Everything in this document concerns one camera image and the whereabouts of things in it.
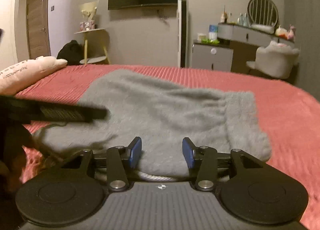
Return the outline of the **pink white pillow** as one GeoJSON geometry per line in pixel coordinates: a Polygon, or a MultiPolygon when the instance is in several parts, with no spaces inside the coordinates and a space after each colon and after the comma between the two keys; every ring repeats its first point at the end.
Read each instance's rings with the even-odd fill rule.
{"type": "Polygon", "coordinates": [[[46,76],[66,67],[68,61],[54,56],[39,56],[11,65],[1,71],[0,92],[15,95],[46,76]]]}

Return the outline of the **cream flower bouquet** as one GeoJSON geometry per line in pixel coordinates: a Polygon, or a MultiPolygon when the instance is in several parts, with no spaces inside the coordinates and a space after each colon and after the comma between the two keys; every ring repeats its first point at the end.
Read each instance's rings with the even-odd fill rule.
{"type": "Polygon", "coordinates": [[[95,29],[94,18],[97,13],[98,4],[99,4],[99,0],[87,2],[79,6],[81,16],[82,16],[82,20],[80,22],[81,31],[88,31],[88,30],[95,29]]]}

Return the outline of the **round vanity mirror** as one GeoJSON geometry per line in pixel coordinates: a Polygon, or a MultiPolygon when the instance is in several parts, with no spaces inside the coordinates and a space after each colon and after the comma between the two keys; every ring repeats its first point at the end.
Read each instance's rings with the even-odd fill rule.
{"type": "Polygon", "coordinates": [[[275,27],[279,21],[279,13],[272,0],[250,0],[247,13],[251,24],[275,27]]]}

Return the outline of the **black bag on floor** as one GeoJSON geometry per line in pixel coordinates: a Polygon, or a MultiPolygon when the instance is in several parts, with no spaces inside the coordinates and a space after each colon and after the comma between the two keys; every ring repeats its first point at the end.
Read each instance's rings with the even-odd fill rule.
{"type": "Polygon", "coordinates": [[[80,61],[84,58],[84,48],[76,40],[71,40],[65,44],[58,52],[57,59],[67,60],[67,65],[80,65],[80,61]]]}

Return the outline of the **blue white canister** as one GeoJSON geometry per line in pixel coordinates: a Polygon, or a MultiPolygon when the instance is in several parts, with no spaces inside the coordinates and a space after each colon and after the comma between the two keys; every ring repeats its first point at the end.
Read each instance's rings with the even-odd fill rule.
{"type": "Polygon", "coordinates": [[[216,40],[218,33],[218,25],[209,25],[208,38],[210,40],[216,40]]]}

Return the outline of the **yellow leg side table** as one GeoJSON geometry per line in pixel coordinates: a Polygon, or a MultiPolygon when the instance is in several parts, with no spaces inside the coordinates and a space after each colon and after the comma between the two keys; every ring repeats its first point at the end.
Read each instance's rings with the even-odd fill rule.
{"type": "Polygon", "coordinates": [[[80,65],[111,63],[107,52],[109,36],[105,28],[83,30],[74,35],[81,35],[84,41],[84,58],[79,61],[80,65]]]}

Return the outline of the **red ribbed bed cover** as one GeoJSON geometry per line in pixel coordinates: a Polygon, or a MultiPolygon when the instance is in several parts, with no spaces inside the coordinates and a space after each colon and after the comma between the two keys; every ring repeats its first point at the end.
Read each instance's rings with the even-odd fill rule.
{"type": "MultiPolygon", "coordinates": [[[[21,91],[20,98],[76,102],[97,78],[119,65],[65,67],[21,91]]],[[[301,219],[319,229],[319,102],[280,80],[205,69],[129,65],[127,69],[191,88],[250,91],[255,95],[259,125],[272,145],[269,165],[304,185],[309,204],[301,219]]]]}

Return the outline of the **white standing panel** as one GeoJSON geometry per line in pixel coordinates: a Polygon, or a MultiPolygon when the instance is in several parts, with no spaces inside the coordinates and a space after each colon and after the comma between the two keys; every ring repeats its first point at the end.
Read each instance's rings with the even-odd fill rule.
{"type": "Polygon", "coordinates": [[[184,68],[188,62],[188,27],[189,12],[188,1],[177,1],[177,20],[178,20],[178,67],[184,68]]]}

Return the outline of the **grey small cabinet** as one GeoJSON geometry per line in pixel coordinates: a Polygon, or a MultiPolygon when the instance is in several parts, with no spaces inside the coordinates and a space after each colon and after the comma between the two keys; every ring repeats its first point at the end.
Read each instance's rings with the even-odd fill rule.
{"type": "Polygon", "coordinates": [[[228,47],[193,43],[191,68],[230,72],[232,62],[233,50],[228,47]]]}

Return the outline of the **grey sweat pants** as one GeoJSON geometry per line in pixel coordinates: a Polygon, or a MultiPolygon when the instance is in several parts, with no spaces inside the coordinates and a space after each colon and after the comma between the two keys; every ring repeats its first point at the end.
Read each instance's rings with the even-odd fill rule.
{"type": "Polygon", "coordinates": [[[105,107],[107,117],[89,124],[52,123],[37,130],[34,138],[41,153],[61,158],[82,149],[101,153],[138,136],[139,176],[173,179],[190,175],[182,154],[186,137],[221,153],[242,149],[262,161],[271,157],[251,92],[187,88],[118,69],[92,82],[79,103],[105,107]]]}

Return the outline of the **grey fluffy chair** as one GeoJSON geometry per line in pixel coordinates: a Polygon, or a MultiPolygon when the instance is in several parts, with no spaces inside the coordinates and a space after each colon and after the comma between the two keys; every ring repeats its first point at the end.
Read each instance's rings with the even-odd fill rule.
{"type": "Polygon", "coordinates": [[[266,47],[259,47],[255,60],[247,61],[250,70],[257,70],[269,77],[287,79],[297,62],[300,50],[284,43],[271,41],[266,47]]]}

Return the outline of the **grey vanity desk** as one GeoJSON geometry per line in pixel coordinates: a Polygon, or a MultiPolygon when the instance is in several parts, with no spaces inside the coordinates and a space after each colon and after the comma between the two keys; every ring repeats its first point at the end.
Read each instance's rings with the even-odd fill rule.
{"type": "Polygon", "coordinates": [[[231,72],[245,74],[249,68],[247,61],[254,61],[258,47],[266,47],[271,41],[284,43],[292,48],[295,43],[249,27],[230,23],[219,23],[217,38],[223,40],[233,50],[231,72]]]}

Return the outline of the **wooden room door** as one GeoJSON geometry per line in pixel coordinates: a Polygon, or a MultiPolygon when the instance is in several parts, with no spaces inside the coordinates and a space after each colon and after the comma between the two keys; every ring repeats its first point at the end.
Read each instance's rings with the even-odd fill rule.
{"type": "Polygon", "coordinates": [[[29,58],[50,56],[48,0],[27,0],[26,14],[29,58]]]}

